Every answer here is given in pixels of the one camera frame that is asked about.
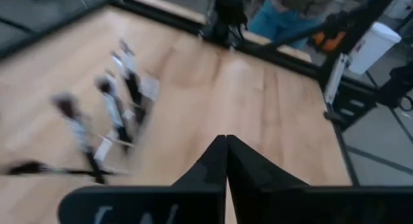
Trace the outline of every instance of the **black metal frame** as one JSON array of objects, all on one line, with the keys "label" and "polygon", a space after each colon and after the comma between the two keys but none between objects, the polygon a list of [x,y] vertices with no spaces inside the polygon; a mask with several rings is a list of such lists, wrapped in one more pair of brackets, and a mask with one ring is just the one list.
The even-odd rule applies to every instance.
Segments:
[{"label": "black metal frame", "polygon": [[[292,57],[288,54],[282,52],[263,52],[260,49],[259,44],[245,40],[244,44],[237,47],[237,50],[252,56],[258,57],[262,60],[268,61],[270,63],[282,66],[283,68],[295,71],[299,74],[311,77],[312,79],[318,80],[321,90],[324,90],[328,78],[331,75],[332,68],[340,53],[349,53],[363,34],[368,30],[370,25],[377,20],[377,18],[383,13],[386,7],[390,4],[392,0],[370,0],[367,4],[368,12],[362,12],[357,16],[354,26],[347,31],[347,35],[341,44],[329,55],[328,59],[325,61],[322,67],[314,65],[312,63],[300,60],[298,58]],[[199,30],[203,27],[203,23],[197,23],[193,20],[186,19],[184,17],[166,12],[164,10],[158,9],[156,7],[144,4],[136,0],[103,0],[95,5],[91,6],[87,10],[81,10],[65,20],[59,22],[56,25],[50,26],[42,31],[38,31],[29,37],[23,38],[22,40],[9,45],[6,49],[0,50],[0,60],[11,56],[24,48],[33,45],[34,43],[42,40],[44,37],[53,34],[54,32],[80,20],[82,17],[88,16],[92,12],[99,10],[105,6],[114,6],[128,12],[132,12],[137,15],[141,15],[160,23],[173,26],[190,34],[198,35]],[[222,43],[213,42],[216,45],[225,46]],[[360,83],[354,79],[343,78],[340,87],[339,94],[336,97],[336,104],[333,107],[327,105],[327,109],[330,111],[340,110],[341,108],[356,110],[354,117],[347,118],[347,124],[337,124],[332,122],[334,130],[337,135],[338,143],[341,147],[343,153],[343,158],[348,168],[349,176],[353,182],[353,185],[359,185],[356,172],[352,166],[352,162],[348,156],[347,146],[343,142],[343,137],[341,131],[346,129],[348,126],[353,124],[357,119],[364,116],[371,108],[374,108],[376,103],[374,101],[374,94],[376,89]],[[363,103],[363,107],[355,107],[352,105],[352,100]]]}]

